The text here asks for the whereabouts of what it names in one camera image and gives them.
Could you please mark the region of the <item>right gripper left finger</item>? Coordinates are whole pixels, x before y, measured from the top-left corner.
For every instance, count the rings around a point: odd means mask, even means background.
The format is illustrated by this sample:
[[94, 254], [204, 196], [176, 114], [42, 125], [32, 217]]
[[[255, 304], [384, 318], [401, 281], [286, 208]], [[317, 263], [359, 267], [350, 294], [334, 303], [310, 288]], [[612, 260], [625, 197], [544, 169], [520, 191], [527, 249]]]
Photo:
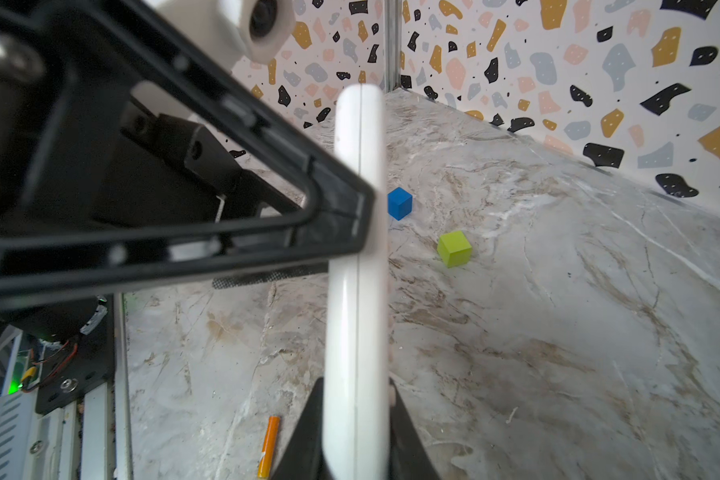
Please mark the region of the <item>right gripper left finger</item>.
[[324, 379], [318, 378], [272, 474], [272, 480], [318, 480], [323, 478], [322, 420]]

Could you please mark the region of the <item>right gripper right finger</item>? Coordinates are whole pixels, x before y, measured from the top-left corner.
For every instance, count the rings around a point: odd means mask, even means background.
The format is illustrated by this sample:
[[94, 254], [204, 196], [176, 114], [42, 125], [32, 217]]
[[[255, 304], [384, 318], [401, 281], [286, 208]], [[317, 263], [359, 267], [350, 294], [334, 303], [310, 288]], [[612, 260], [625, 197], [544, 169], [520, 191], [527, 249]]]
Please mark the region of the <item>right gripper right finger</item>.
[[390, 394], [389, 475], [392, 480], [440, 480], [393, 380]]

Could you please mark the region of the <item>white red remote control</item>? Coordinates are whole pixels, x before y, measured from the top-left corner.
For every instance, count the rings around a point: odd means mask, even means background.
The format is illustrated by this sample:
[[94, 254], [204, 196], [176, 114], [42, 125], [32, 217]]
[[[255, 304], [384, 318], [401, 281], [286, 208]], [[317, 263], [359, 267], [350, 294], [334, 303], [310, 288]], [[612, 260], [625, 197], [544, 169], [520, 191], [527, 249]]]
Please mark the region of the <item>white red remote control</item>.
[[346, 88], [334, 151], [375, 195], [360, 253], [329, 263], [322, 454], [334, 479], [385, 479], [390, 455], [387, 153], [382, 90]]

